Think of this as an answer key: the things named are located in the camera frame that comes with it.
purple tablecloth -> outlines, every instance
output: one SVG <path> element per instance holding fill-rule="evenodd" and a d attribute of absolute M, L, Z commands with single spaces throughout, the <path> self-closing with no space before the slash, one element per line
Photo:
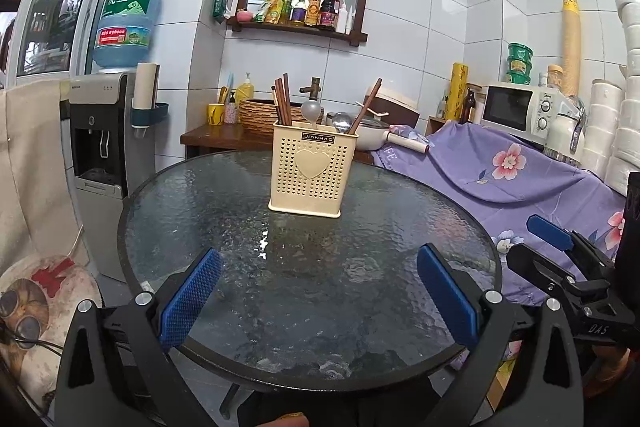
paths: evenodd
<path fill-rule="evenodd" d="M 413 130 L 396 132 L 408 137 Z M 554 161 L 509 134 L 474 124 L 449 122 L 429 142 L 426 155 L 386 146 L 373 153 L 374 161 L 446 194 L 482 224 L 500 253 L 502 292 L 509 300 L 538 305 L 544 298 L 507 268 L 507 251 L 523 241 L 584 279 L 563 252 L 527 231 L 532 214 L 576 230 L 609 257 L 617 250 L 625 200 L 590 172 Z"/>

heart emblem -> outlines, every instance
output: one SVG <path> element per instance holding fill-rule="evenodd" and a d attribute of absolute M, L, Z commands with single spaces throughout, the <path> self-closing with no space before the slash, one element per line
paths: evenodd
<path fill-rule="evenodd" d="M 305 149 L 296 152 L 293 161 L 296 163 L 300 173 L 305 178 L 312 180 L 324 172 L 329 166 L 331 158 L 325 152 L 311 152 Z"/>

pot handle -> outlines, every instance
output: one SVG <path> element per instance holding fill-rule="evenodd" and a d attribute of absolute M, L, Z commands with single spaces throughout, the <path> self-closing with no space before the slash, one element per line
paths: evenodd
<path fill-rule="evenodd" d="M 427 144 L 420 143 L 416 140 L 409 140 L 408 138 L 403 138 L 402 136 L 398 136 L 397 134 L 393 134 L 390 132 L 386 136 L 386 140 L 388 142 L 394 143 L 401 147 L 406 147 L 407 149 L 411 149 L 412 151 L 417 151 L 421 154 L 425 154 L 427 152 Z"/>

round glass table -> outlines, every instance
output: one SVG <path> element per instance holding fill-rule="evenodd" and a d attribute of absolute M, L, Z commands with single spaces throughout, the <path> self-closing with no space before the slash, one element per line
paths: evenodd
<path fill-rule="evenodd" d="M 157 290 L 205 248 L 222 276 L 180 347 L 254 389 L 360 391 L 435 371 L 455 344 L 416 271 L 433 243 L 483 289 L 500 288 L 491 238 L 436 190 L 354 162 L 337 219 L 273 212 L 271 153 L 178 163 L 129 198 L 118 226 L 133 292 Z"/>

yellow mug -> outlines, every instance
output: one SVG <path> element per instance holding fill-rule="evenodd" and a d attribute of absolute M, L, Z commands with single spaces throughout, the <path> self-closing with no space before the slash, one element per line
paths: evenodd
<path fill-rule="evenodd" d="M 209 125 L 222 125 L 225 123 L 225 104 L 209 104 L 207 107 L 207 123 Z"/>

